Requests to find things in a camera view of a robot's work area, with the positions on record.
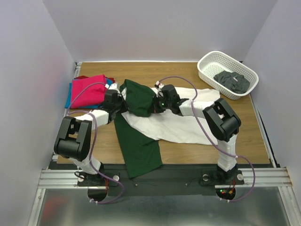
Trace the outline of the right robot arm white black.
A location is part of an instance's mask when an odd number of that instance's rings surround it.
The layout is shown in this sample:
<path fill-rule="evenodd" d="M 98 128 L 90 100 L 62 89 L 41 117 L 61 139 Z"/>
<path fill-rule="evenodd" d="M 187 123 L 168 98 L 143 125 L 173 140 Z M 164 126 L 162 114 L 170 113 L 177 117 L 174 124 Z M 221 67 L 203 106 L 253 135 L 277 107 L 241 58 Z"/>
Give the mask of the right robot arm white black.
<path fill-rule="evenodd" d="M 197 120 L 205 136 L 210 138 L 201 125 L 199 118 L 206 120 L 213 136 L 217 139 L 214 145 L 219 151 L 216 178 L 226 184 L 235 177 L 238 170 L 236 155 L 236 139 L 241 120 L 223 98 L 203 104 L 193 99 L 180 98 L 171 84 L 156 84 L 157 94 L 152 99 L 151 113 L 163 113 L 171 110 L 175 115 L 193 116 Z"/>

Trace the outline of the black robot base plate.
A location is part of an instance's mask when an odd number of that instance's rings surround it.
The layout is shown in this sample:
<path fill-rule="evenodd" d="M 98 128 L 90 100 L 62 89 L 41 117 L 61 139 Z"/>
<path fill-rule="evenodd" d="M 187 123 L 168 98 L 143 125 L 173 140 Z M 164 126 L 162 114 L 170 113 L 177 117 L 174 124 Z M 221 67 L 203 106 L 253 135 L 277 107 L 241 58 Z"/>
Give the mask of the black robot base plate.
<path fill-rule="evenodd" d="M 115 180 L 106 181 L 100 175 L 89 175 L 76 171 L 78 186 L 87 186 L 90 193 L 97 195 L 104 187 L 109 197 L 119 194 L 131 196 L 170 196 L 170 195 L 212 195 L 218 192 L 216 186 L 228 192 L 231 186 L 243 185 L 242 171 L 236 170 L 226 178 L 225 173 L 214 164 L 167 164 L 130 178 L 124 164 L 105 164 L 101 172 Z"/>

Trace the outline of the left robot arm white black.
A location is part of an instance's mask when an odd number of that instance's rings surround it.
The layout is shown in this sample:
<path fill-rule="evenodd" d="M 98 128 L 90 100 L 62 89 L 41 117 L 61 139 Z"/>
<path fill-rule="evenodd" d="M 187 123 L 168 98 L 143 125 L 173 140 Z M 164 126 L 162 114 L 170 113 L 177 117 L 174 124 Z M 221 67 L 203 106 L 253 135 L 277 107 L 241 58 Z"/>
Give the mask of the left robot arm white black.
<path fill-rule="evenodd" d="M 103 164 L 92 156 L 98 127 L 111 123 L 118 112 L 126 111 L 126 103 L 117 89 L 105 92 L 100 108 L 80 117 L 65 116 L 59 128 L 54 152 L 70 159 L 82 169 L 84 175 L 78 177 L 88 180 L 95 186 L 104 181 L 117 182 L 102 172 Z"/>

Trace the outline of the white and green t-shirt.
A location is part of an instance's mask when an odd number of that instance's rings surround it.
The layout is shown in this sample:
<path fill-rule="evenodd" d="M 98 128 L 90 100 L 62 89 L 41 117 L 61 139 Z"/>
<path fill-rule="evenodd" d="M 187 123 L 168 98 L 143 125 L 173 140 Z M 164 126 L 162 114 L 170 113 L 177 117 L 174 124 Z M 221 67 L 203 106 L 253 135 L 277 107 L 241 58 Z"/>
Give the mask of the white and green t-shirt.
<path fill-rule="evenodd" d="M 217 143 L 203 118 L 199 120 L 205 131 L 193 116 L 178 116 L 170 110 L 150 113 L 148 109 L 156 95 L 155 88 L 126 79 L 120 91 L 126 98 L 128 111 L 118 113 L 114 125 L 130 178 L 149 173 L 162 165 L 159 140 L 180 144 Z"/>

